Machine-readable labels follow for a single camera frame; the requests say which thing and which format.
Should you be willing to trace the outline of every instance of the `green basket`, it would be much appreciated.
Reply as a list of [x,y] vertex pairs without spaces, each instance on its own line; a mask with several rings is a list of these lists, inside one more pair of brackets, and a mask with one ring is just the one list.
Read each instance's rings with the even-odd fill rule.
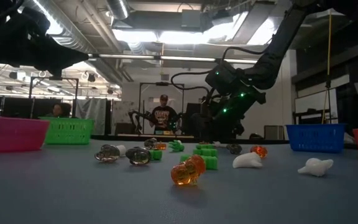
[[41,117],[50,122],[45,144],[89,144],[93,120]]

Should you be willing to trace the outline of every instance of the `person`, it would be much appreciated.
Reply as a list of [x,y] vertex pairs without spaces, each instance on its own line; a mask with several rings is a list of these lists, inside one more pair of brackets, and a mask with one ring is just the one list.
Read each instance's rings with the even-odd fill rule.
[[69,118],[71,111],[71,105],[68,103],[55,103],[53,105],[52,113],[47,116],[53,116],[55,118]]
[[169,131],[168,122],[177,115],[177,112],[170,106],[167,106],[168,96],[160,96],[160,106],[154,108],[152,112],[153,121],[150,121],[150,127],[154,127],[154,134],[162,134],[163,131]]

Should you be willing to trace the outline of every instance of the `pink basket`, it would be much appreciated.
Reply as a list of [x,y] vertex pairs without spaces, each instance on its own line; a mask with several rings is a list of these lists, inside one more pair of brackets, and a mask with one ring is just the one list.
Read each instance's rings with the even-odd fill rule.
[[40,150],[49,121],[0,117],[0,152]]

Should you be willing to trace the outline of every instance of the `orange translucent toy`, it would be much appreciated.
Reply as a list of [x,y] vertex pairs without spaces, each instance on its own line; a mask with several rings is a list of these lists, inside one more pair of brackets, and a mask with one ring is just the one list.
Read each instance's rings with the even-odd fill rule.
[[250,152],[255,152],[258,154],[261,158],[265,158],[267,155],[267,149],[263,146],[253,146],[250,150]]
[[154,146],[155,146],[156,150],[166,150],[167,149],[167,145],[164,143],[156,143]]
[[206,170],[205,162],[199,155],[189,157],[185,162],[174,166],[171,178],[176,185],[196,184],[198,177]]

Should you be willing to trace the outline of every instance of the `cap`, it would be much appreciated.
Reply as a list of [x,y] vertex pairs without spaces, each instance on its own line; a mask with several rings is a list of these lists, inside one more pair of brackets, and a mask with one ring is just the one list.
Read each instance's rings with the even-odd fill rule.
[[160,96],[160,100],[168,100],[168,96],[165,95],[165,94],[162,94],[162,95]]

